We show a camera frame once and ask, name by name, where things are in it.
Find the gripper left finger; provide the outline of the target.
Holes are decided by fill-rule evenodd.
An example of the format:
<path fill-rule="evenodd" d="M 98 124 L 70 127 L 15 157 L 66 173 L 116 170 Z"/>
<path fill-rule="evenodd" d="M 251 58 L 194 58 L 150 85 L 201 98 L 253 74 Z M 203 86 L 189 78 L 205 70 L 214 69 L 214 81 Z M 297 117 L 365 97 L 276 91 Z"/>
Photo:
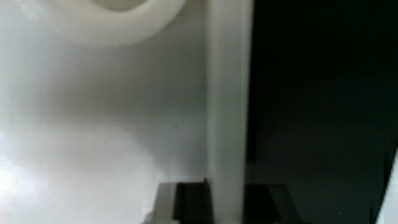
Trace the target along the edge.
<path fill-rule="evenodd" d="M 143 224 L 212 224 L 212 187 L 207 178 L 159 184 L 155 205 Z"/>

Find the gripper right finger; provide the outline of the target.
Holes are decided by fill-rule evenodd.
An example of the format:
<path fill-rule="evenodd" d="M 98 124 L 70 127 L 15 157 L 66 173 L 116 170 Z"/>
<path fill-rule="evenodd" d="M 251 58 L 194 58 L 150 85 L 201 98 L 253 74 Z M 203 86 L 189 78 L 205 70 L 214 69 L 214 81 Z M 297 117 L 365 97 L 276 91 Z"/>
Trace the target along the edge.
<path fill-rule="evenodd" d="M 246 185 L 244 224 L 310 224 L 301 218 L 285 185 Z"/>

